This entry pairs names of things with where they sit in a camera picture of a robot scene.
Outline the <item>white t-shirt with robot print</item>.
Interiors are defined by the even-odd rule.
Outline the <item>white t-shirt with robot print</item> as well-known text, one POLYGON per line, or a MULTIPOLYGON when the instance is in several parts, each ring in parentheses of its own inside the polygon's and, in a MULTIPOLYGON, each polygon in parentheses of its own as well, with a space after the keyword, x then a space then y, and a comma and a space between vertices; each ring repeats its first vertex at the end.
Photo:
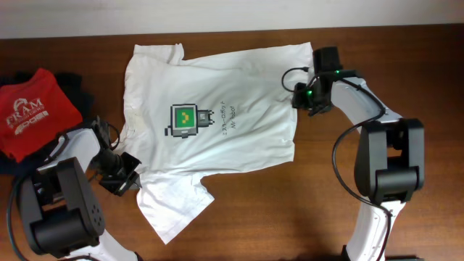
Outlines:
POLYGON ((136 201, 164 243, 212 203, 203 177, 293 160, 290 88, 311 71, 310 43, 196 59, 181 44, 135 46, 117 151, 139 160, 136 201))

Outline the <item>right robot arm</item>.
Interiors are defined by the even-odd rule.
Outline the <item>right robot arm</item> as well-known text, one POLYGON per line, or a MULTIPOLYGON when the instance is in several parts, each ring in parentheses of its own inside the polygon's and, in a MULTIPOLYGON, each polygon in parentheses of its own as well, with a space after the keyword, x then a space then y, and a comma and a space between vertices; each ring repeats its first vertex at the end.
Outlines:
POLYGON ((335 46, 313 52, 311 76, 292 89, 291 105, 310 117, 340 109, 352 127, 335 141, 331 164, 338 182, 360 201, 354 232, 341 251, 349 261, 385 260, 394 222, 425 181, 424 126, 389 109, 356 70, 346 70, 335 46), (360 134, 354 166, 356 189, 343 181, 336 160, 342 140, 360 134))

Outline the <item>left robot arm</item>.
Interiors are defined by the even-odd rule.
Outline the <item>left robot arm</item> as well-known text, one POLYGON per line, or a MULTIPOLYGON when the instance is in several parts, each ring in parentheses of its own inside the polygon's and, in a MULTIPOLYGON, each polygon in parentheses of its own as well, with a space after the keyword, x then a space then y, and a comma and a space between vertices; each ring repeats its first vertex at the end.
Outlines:
POLYGON ((37 255, 58 260, 141 260, 106 229, 101 206, 87 177, 122 196, 140 185, 140 160, 116 153, 113 125, 95 117, 58 135, 44 163, 21 177, 9 198, 19 210, 25 238, 37 255))

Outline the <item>dark navy folded garment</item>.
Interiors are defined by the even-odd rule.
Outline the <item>dark navy folded garment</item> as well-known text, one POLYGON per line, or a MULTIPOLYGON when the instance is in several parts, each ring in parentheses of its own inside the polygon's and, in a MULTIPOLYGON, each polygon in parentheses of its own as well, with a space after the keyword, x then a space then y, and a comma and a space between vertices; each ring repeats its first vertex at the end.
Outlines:
MULTIPOLYGON (((94 104, 94 96, 81 89, 82 76, 71 72, 58 72, 55 75, 58 86, 64 92, 72 105, 86 119, 94 104)), ((24 83, 33 75, 29 72, 16 72, 13 76, 1 76, 1 87, 10 84, 24 83)), ((47 156, 53 151, 57 141, 53 140, 44 145, 37 152, 28 155, 21 162, 15 162, 1 153, 1 175, 23 175, 40 167, 47 156)))

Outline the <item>red folded printed t-shirt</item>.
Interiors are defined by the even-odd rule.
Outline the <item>red folded printed t-shirt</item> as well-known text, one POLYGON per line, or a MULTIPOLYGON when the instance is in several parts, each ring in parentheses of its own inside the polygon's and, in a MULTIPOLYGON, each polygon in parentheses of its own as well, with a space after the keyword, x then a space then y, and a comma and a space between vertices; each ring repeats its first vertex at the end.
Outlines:
POLYGON ((1 152, 16 162, 82 120, 48 70, 37 70, 24 83, 1 87, 1 152))

